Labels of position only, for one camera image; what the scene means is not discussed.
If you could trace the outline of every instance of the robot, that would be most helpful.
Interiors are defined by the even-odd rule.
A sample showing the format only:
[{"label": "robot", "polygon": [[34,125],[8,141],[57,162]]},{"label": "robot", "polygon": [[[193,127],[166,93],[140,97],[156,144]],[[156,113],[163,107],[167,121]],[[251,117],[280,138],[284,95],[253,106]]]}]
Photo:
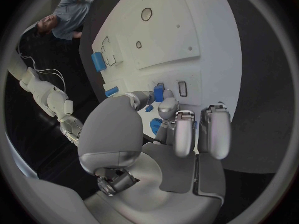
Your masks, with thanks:
[{"label": "robot", "polygon": [[153,143],[142,145],[137,111],[155,101],[153,91],[133,91],[106,98],[84,125],[72,101],[59,88],[41,81],[17,52],[8,68],[37,104],[57,117],[61,132],[78,147],[83,169],[97,176],[99,192],[85,204],[100,223],[109,204],[109,223],[212,223],[225,197],[221,159],[230,150],[230,115],[224,103],[204,108],[195,154],[193,111],[180,110],[171,90],[158,107],[163,119]]}]

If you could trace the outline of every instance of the blue object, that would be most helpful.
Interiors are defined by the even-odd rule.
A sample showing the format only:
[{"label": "blue object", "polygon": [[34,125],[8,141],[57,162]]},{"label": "blue object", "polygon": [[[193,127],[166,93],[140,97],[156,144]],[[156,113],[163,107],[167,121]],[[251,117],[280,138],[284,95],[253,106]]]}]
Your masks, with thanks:
[{"label": "blue object", "polygon": [[146,112],[151,112],[153,109],[153,106],[152,105],[149,105],[146,107]]},{"label": "blue object", "polygon": [[158,84],[155,86],[153,89],[154,91],[154,96],[155,96],[155,101],[156,102],[162,102],[164,100],[163,93],[164,93],[164,85],[163,84]]},{"label": "blue object", "polygon": [[162,124],[162,119],[159,118],[154,118],[151,122],[150,122],[150,127],[152,132],[154,133],[154,135],[157,135],[160,127]]},{"label": "blue object", "polygon": [[92,61],[95,65],[97,72],[106,69],[106,64],[105,64],[105,61],[103,59],[101,52],[95,52],[95,53],[91,54],[91,58],[92,58]]},{"label": "blue object", "polygon": [[118,87],[115,86],[107,91],[105,91],[105,95],[108,97],[110,95],[113,95],[114,93],[116,93],[118,91]]}]

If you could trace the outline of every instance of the circular hole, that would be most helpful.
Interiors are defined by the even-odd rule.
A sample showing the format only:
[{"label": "circular hole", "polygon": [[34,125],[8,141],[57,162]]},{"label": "circular hole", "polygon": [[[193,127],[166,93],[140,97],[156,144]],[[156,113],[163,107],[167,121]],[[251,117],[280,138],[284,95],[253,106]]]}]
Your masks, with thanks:
[{"label": "circular hole", "polygon": [[138,49],[141,48],[141,42],[140,42],[140,41],[136,42],[136,47],[137,47]]}]

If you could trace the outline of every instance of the table surface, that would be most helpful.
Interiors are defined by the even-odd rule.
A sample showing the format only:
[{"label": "table surface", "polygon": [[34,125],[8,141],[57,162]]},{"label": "table surface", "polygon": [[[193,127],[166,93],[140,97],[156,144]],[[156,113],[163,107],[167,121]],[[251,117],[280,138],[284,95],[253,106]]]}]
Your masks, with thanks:
[{"label": "table surface", "polygon": [[[103,0],[94,0],[83,30],[81,42],[84,42],[85,46],[80,46],[80,55],[100,102],[106,97],[103,88],[105,83],[108,84],[106,89],[119,84],[123,93],[141,88],[143,90],[152,89],[153,81],[157,82],[154,80],[157,74],[163,73],[164,76],[162,75],[160,80],[170,84],[167,73],[172,77],[176,75],[179,77],[185,73],[187,76],[189,75],[190,79],[191,74],[194,73],[199,74],[196,78],[199,83],[198,96],[200,98],[193,94],[193,97],[190,97],[191,101],[189,99],[186,102],[181,97],[175,96],[181,103],[181,109],[194,111],[196,121],[199,122],[200,111],[204,107],[222,101],[227,105],[231,119],[233,118],[241,83],[242,62],[240,39],[232,11],[226,0],[185,1],[195,27],[195,34],[191,34],[190,31],[189,33],[198,38],[199,54],[196,54],[197,50],[193,49],[195,54],[189,58],[176,59],[153,66],[145,65],[140,69],[136,67],[136,57],[132,55],[134,54],[133,48],[130,47],[130,37],[127,36],[132,23],[127,22],[126,24],[123,20],[124,15],[130,15],[130,10],[134,10],[136,2],[134,0],[105,0],[104,5]],[[168,24],[165,23],[160,23],[159,29],[162,32],[166,32]],[[102,41],[106,36],[117,37],[123,61],[102,72],[96,72],[90,56],[93,52],[100,51]],[[158,105],[159,103],[154,103],[154,109],[150,113],[146,113],[143,109],[139,111],[143,120],[143,132],[152,138],[155,135],[151,131],[150,121],[159,118]]]}]

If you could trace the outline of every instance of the curved white surface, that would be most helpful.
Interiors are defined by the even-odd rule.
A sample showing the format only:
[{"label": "curved white surface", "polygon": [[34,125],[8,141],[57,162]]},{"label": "curved white surface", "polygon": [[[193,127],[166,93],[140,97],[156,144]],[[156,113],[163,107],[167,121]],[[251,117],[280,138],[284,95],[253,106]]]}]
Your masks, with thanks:
[{"label": "curved white surface", "polygon": [[[157,3],[159,2],[160,9],[165,7],[165,9],[171,10],[166,6],[169,1],[164,1],[165,6],[160,0]],[[184,105],[186,103],[181,101],[183,103],[181,108],[193,110],[196,121],[199,122],[200,111],[204,107],[222,101],[227,105],[232,119],[241,84],[242,55],[237,25],[228,2],[226,0],[184,0],[183,7],[187,10],[182,9],[180,13],[187,14],[184,15],[187,21],[181,20],[184,21],[183,24],[175,23],[179,22],[181,17],[175,9],[171,13],[167,13],[168,18],[162,19],[164,16],[160,15],[159,23],[157,23],[157,20],[154,19],[157,11],[153,9],[152,21],[151,19],[147,21],[148,24],[151,22],[152,25],[148,25],[147,30],[142,28],[142,23],[131,23],[129,26],[130,22],[124,20],[126,17],[134,19],[136,15],[130,13],[132,10],[139,9],[141,12],[144,9],[138,4],[144,4],[145,7],[147,5],[156,6],[152,0],[121,0],[107,17],[92,45],[94,52],[101,51],[102,42],[108,36],[112,40],[113,49],[121,52],[121,55],[117,57],[117,65],[108,66],[106,70],[101,72],[106,83],[104,88],[107,90],[121,84],[119,85],[121,86],[120,93],[148,90],[153,88],[157,79],[164,79],[162,82],[171,86],[171,88],[167,86],[166,88],[172,89],[174,79],[178,79],[183,73],[184,77],[192,74],[190,80],[196,78],[198,83],[193,92],[198,92],[198,96],[190,97],[192,102],[189,102],[188,105]],[[155,29],[158,31],[158,35],[153,33]],[[189,47],[190,41],[187,38],[177,39],[181,35],[177,32],[178,29],[181,29],[186,37],[193,37],[191,43],[194,49],[191,51],[186,49]],[[168,45],[166,48],[160,47],[162,53],[151,53],[153,58],[147,53],[146,59],[142,60],[144,56],[140,55],[138,50],[134,50],[137,48],[132,46],[134,41],[132,37],[138,39],[137,31],[139,33],[143,31],[140,39],[146,42],[141,41],[141,43],[148,46],[148,50],[153,48],[154,42],[157,43],[157,47],[160,47],[161,44]],[[164,40],[161,31],[164,31],[167,37]],[[177,37],[171,38],[171,34],[175,34]],[[157,78],[159,74],[164,74],[162,75],[164,77]],[[153,80],[155,78],[156,80],[151,81],[146,77],[153,77]],[[182,100],[180,97],[176,96],[176,98],[179,101]],[[150,129],[150,121],[153,118],[159,118],[158,105],[159,103],[154,103],[154,109],[150,113],[146,113],[144,110],[139,111],[143,120],[144,134],[153,138],[155,136]]]}]

